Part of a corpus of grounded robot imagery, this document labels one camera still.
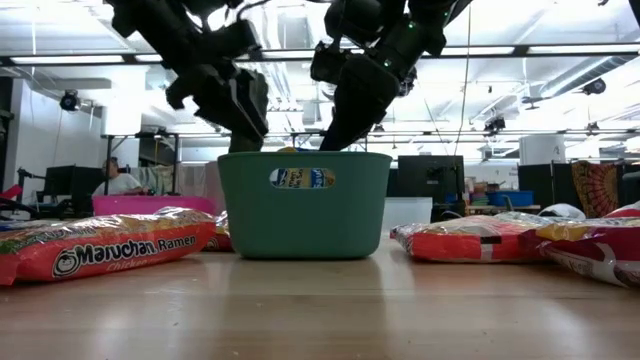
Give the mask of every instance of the maruchan logo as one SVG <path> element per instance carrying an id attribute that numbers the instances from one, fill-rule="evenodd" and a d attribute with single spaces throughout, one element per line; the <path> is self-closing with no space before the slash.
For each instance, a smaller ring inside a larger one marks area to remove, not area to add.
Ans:
<path id="1" fill-rule="evenodd" d="M 187 236 L 171 240 L 160 239 L 157 242 L 157 247 L 150 241 L 133 240 L 105 246 L 76 245 L 73 249 L 65 249 L 58 254 L 53 266 L 53 276 L 66 277 L 75 274 L 83 266 L 143 258 L 164 251 L 189 247 L 195 243 L 195 236 Z"/>

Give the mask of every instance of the maruchan ramen package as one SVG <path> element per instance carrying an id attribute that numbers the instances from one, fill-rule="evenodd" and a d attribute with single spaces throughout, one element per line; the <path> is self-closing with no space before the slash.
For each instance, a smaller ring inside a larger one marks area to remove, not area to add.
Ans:
<path id="1" fill-rule="evenodd" d="M 216 217 L 216 234 L 209 240 L 204 251 L 233 251 L 226 211 Z"/>
<path id="2" fill-rule="evenodd" d="M 640 218 L 549 224 L 522 235 L 543 255 L 574 272 L 623 287 L 640 287 Z"/>
<path id="3" fill-rule="evenodd" d="M 518 235 L 551 220 L 506 213 L 396 227 L 390 237 L 416 259 L 455 263 L 541 261 L 535 248 L 521 248 Z"/>
<path id="4" fill-rule="evenodd" d="M 278 152 L 304 152 L 307 149 L 286 147 Z M 289 168 L 278 169 L 273 185 L 280 188 L 313 189 L 330 187 L 335 176 L 328 169 Z"/>
<path id="5" fill-rule="evenodd" d="M 0 285 L 159 264 L 202 250 L 214 234 L 211 215 L 183 208 L 5 231 L 0 233 Z"/>

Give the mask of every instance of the person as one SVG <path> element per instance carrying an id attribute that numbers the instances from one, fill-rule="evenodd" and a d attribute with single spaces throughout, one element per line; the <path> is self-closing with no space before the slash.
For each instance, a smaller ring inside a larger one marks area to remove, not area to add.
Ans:
<path id="1" fill-rule="evenodd" d="M 105 161 L 102 171 L 109 174 L 109 195 L 137 195 L 144 192 L 136 178 L 118 172 L 118 158 L 112 157 Z M 100 184 L 93 195 L 104 195 L 104 185 L 105 183 Z"/>

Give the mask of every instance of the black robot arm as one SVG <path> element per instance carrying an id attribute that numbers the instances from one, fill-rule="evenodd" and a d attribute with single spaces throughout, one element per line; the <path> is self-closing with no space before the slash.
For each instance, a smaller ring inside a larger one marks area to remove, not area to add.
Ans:
<path id="1" fill-rule="evenodd" d="M 138 31 L 158 52 L 177 80 L 166 91 L 174 109 L 193 96 L 195 113 L 232 132 L 231 151 L 259 150 L 268 131 L 268 87 L 262 74 L 236 67 L 233 59 L 259 49 L 253 25 L 237 21 L 210 31 L 206 19 L 241 0 L 107 0 L 113 27 L 123 37 Z M 202 19 L 197 26 L 188 13 Z"/>
<path id="2" fill-rule="evenodd" d="M 336 0 L 325 16 L 330 45 L 320 43 L 311 77 L 337 85 L 334 117 L 321 150 L 341 150 L 382 121 L 394 98 L 406 95 L 415 64 L 427 51 L 439 56 L 443 29 L 471 0 Z M 343 37 L 364 50 L 340 49 Z"/>

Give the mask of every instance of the wooden table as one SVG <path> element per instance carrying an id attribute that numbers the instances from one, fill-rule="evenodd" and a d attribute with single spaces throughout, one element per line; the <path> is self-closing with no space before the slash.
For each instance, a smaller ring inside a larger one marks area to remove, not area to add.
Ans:
<path id="1" fill-rule="evenodd" d="M 0 289 L 0 359 L 637 359 L 640 292 L 556 266 L 196 254 Z"/>

